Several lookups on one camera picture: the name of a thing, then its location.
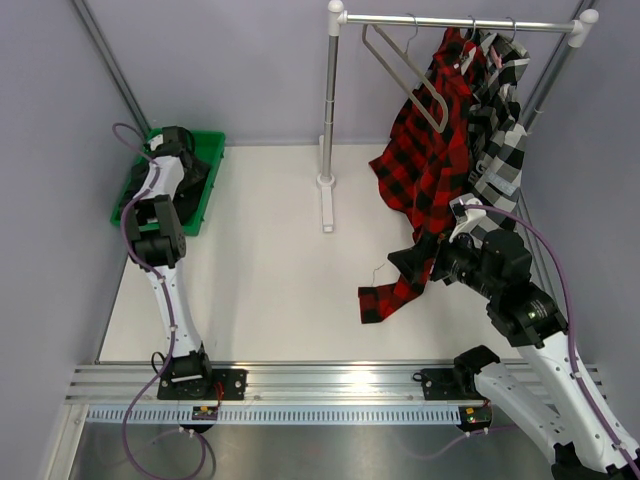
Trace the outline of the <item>dark grey striped shirt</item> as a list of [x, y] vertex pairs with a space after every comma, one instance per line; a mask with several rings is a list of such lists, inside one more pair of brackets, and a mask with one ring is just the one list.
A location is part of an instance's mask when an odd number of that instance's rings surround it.
[[[155, 162], [162, 167], [162, 173], [145, 199], [161, 194], [170, 195], [181, 225], [185, 230], [190, 230], [192, 224], [199, 222], [198, 217], [206, 207], [206, 196], [213, 179], [211, 166], [195, 155], [158, 156]], [[150, 187], [154, 172], [154, 163], [149, 163], [146, 159], [141, 159], [132, 166], [129, 182], [121, 198], [121, 209]]]

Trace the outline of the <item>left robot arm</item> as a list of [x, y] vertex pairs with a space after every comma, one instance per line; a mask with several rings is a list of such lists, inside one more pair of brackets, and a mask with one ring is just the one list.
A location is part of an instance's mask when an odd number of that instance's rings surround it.
[[156, 369], [158, 397], [204, 399], [215, 376], [188, 305], [186, 236], [175, 204], [186, 187], [207, 179], [209, 166], [196, 157], [193, 134], [178, 126], [144, 141], [141, 153], [121, 199], [120, 221], [129, 257], [150, 281], [163, 322], [168, 351]]

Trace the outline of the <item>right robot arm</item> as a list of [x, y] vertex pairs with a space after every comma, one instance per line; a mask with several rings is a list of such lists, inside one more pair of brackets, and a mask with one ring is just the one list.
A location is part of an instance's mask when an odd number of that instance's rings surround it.
[[569, 322], [532, 282], [532, 257], [517, 233], [493, 231], [480, 246], [467, 234], [419, 241], [388, 258], [411, 284], [426, 273], [433, 282], [459, 282], [487, 299], [492, 325], [536, 373], [552, 403], [523, 386], [484, 345], [455, 358], [453, 386], [501, 409], [544, 454], [554, 478], [638, 478], [639, 444], [571, 345]]

